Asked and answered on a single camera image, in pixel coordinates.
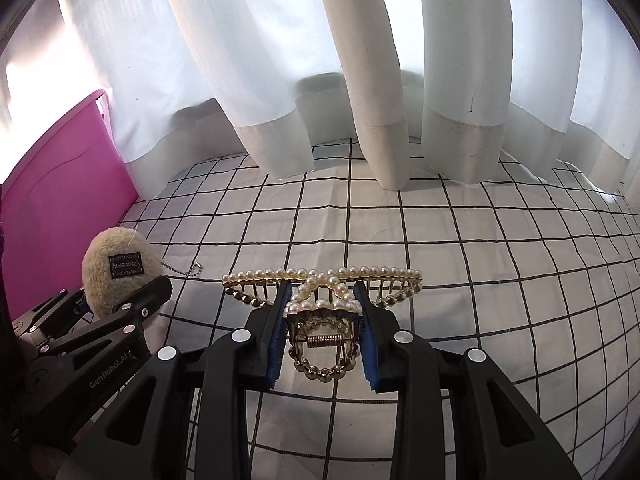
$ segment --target plush toy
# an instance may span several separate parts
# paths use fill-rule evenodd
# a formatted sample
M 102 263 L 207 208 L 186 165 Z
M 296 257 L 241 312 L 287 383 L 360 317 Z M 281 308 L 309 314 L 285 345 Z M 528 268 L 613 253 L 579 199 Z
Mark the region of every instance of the plush toy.
M 98 317 L 162 275 L 162 260 L 137 231 L 112 227 L 98 234 L 82 260 L 82 284 L 89 308 Z

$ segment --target fabric label patch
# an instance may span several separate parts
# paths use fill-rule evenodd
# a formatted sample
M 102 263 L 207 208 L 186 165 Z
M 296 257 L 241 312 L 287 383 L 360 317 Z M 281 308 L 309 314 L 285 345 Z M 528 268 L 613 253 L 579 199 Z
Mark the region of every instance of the fabric label patch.
M 111 269 L 111 279 L 128 278 L 145 273 L 142 266 L 142 255 L 140 253 L 114 254 L 109 256 L 109 267 Z

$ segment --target round silver pin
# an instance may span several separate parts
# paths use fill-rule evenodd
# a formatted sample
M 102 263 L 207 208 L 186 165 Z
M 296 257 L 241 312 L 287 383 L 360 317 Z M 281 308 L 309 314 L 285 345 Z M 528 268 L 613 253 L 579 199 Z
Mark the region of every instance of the round silver pin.
M 175 357 L 175 348 L 172 346 L 164 346 L 158 350 L 158 359 L 161 361 L 168 361 Z
M 242 343 L 247 341 L 251 337 L 251 332 L 249 332 L 245 328 L 239 328 L 232 333 L 231 339 L 233 339 L 236 343 Z
M 479 348 L 472 348 L 469 350 L 469 359 L 476 363 L 482 363 L 486 359 L 486 354 Z
M 414 340 L 414 335 L 411 332 L 407 332 L 407 330 L 398 330 L 394 334 L 394 339 L 399 343 L 407 344 Z

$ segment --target pearl hair clip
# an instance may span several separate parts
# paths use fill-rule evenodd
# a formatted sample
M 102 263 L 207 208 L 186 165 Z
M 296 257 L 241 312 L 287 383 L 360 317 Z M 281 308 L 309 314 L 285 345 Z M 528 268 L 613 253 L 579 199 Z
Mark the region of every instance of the pearl hair clip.
M 381 308 L 400 303 L 422 290 L 420 270 L 404 267 L 341 267 L 327 272 L 315 269 L 248 270 L 222 277 L 227 294 L 255 308 L 272 305 L 267 299 L 268 285 L 278 285 L 283 280 L 299 283 L 282 314 L 291 343 L 289 355 L 298 371 L 304 372 L 309 379 L 325 383 L 344 377 L 348 370 L 353 369 L 360 354 L 358 339 L 362 305 L 345 282 L 362 280 L 369 292 L 377 291 L 377 298 L 372 304 Z M 264 289 L 264 298 L 258 294 L 259 286 Z M 324 288 L 328 290 L 328 298 L 319 297 L 320 290 Z M 303 355 L 304 343 L 307 348 L 338 347 L 335 365 L 331 368 L 311 365 Z

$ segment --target sheer curtain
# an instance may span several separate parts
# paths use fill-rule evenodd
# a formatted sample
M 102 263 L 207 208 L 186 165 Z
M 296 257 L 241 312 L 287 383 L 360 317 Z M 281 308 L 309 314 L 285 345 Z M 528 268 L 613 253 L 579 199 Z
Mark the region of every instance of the sheer curtain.
M 542 178 L 559 156 L 640 206 L 640 54 L 605 0 L 46 1 L 13 43 L 36 9 L 58 8 L 40 15 L 57 32 L 37 44 L 62 35 L 77 55 L 51 54 L 66 76 L 29 86 L 15 56 L 30 50 L 2 54 L 3 139 L 24 150 L 78 101 L 63 83 L 102 86 L 144 198 L 194 162 L 242 150 L 285 178 L 313 168 L 312 145 L 345 137 L 397 189 L 408 134 L 455 180 L 487 178 L 501 149 Z M 64 89 L 41 100 L 49 119 L 28 124 L 25 89 L 47 77 Z

